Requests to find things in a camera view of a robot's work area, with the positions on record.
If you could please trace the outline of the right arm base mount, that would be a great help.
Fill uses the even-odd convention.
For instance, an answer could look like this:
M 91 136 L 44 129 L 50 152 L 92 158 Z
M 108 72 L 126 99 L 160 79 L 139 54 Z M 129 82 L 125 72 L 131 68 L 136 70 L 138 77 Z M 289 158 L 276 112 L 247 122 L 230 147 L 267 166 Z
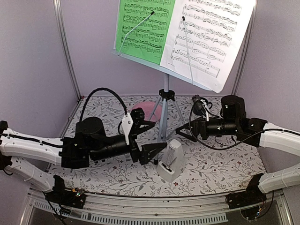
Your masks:
M 248 183 L 246 190 L 242 192 L 231 192 L 226 195 L 225 202 L 228 204 L 229 209 L 236 209 L 252 204 L 262 203 L 262 206 L 258 206 L 256 210 L 246 210 L 246 212 L 242 213 L 242 216 L 247 220 L 261 218 L 263 216 L 263 206 L 267 200 L 266 194 L 258 187 L 259 179 L 262 176 L 263 173 L 254 175 Z

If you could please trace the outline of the white metronome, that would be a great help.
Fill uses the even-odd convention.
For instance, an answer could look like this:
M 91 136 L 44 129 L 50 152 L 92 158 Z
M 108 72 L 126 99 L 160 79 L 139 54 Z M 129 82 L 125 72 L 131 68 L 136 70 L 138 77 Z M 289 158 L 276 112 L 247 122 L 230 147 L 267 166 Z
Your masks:
M 186 160 L 182 144 L 176 140 L 171 140 L 163 154 L 162 159 L 158 162 L 157 173 L 168 183 L 175 181 L 186 168 Z

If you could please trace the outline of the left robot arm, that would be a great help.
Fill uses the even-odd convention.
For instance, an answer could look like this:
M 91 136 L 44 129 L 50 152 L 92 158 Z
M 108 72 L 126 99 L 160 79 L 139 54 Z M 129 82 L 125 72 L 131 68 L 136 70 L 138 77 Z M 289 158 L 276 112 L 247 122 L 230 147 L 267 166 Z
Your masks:
M 130 154 L 133 162 L 149 163 L 167 147 L 166 142 L 136 143 L 139 134 L 152 129 L 154 122 L 123 119 L 125 134 L 108 137 L 100 118 L 89 117 L 75 127 L 73 138 L 42 138 L 18 133 L 0 122 L 0 168 L 19 174 L 25 181 L 49 193 L 59 203 L 66 203 L 70 194 L 65 190 L 64 180 L 51 176 L 27 161 L 28 158 L 48 162 L 68 169 L 88 168 L 90 160 L 97 161 Z

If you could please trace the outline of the white sheet music paper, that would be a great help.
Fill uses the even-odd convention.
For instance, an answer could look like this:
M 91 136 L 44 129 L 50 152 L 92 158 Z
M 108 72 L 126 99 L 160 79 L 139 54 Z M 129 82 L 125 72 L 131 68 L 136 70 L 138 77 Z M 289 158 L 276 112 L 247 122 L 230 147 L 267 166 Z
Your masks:
M 220 93 L 254 6 L 254 0 L 175 1 L 160 66 Z

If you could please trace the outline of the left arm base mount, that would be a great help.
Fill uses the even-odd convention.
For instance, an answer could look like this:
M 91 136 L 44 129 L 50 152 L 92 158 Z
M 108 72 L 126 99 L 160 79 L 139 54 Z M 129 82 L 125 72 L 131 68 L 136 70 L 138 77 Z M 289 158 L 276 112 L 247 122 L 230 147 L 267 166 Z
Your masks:
M 86 201 L 85 190 L 78 187 L 68 189 L 60 176 L 54 175 L 53 178 L 54 184 L 52 185 L 51 191 L 46 192 L 45 199 L 57 203 L 59 206 L 83 209 Z

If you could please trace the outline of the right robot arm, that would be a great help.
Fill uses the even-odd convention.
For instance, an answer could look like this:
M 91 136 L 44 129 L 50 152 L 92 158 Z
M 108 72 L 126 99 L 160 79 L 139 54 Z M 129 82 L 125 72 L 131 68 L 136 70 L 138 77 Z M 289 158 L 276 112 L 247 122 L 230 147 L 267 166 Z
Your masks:
M 206 112 L 204 119 L 188 120 L 188 123 L 176 129 L 176 134 L 203 146 L 213 147 L 204 143 L 210 136 L 234 135 L 236 145 L 246 143 L 254 147 L 273 148 L 296 156 L 300 155 L 300 134 L 287 130 L 259 118 L 247 118 L 245 101 L 236 95 L 221 98 L 220 115 Z M 286 169 L 254 175 L 248 183 L 242 200 L 253 204 L 265 194 L 277 189 L 299 185 L 300 165 Z

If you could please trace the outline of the green sheet music paper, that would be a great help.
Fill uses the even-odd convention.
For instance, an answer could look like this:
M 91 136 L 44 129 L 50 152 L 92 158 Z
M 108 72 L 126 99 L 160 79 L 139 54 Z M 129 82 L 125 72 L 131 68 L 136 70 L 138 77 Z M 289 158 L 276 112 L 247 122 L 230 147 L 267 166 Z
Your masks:
M 121 0 L 116 51 L 160 64 L 174 4 L 173 0 Z

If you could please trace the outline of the grey perforated music stand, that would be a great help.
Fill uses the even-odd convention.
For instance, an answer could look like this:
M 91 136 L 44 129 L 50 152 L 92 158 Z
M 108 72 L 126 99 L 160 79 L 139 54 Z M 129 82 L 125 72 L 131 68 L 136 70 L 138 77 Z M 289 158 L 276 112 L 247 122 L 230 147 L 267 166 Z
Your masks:
M 238 70 L 238 64 L 239 64 L 240 57 L 241 57 L 241 49 L 242 49 L 242 47 L 240 47 L 240 50 L 238 52 L 237 58 L 236 58 L 236 60 L 234 62 L 234 65 L 232 67 L 232 70 L 231 70 L 231 72 L 228 76 L 228 79 L 229 78 L 235 79 L 235 77 L 236 77 L 237 70 Z M 165 74 L 164 88 L 159 92 L 159 97 L 158 97 L 158 102 L 162 103 L 162 105 L 163 105 L 162 106 L 161 119 L 160 119 L 160 125 L 159 125 L 158 137 L 161 140 L 165 140 L 166 139 L 168 103 L 169 103 L 169 101 L 174 100 L 174 97 L 175 97 L 174 92 L 171 91 L 170 88 L 169 88 L 170 77 L 173 76 L 173 77 L 176 77 L 178 79 L 181 79 L 183 81 L 186 81 L 186 82 L 192 84 L 191 81 L 189 79 L 187 79 L 187 78 L 185 78 L 185 77 L 169 70 L 169 69 L 166 69 L 166 68 L 160 66 L 160 64 L 155 64 L 155 63 L 152 63 L 152 62 L 140 59 L 140 58 L 136 58 L 136 57 L 133 57 L 133 56 L 130 56 L 130 55 L 126 55 L 126 54 L 119 54 L 115 49 L 115 42 L 114 42 L 114 51 L 118 56 L 121 56 L 123 58 L 127 58 L 127 59 L 130 59 L 132 61 L 138 62 L 140 64 L 146 65 L 150 68 L 153 68 L 153 69 L 158 70 L 160 72 L 163 72 Z M 199 84 L 194 85 L 194 86 L 199 87 L 199 88 L 204 89 L 204 90 L 211 91 L 211 90 L 209 90 L 209 89 L 207 89 L 204 86 L 201 86 Z

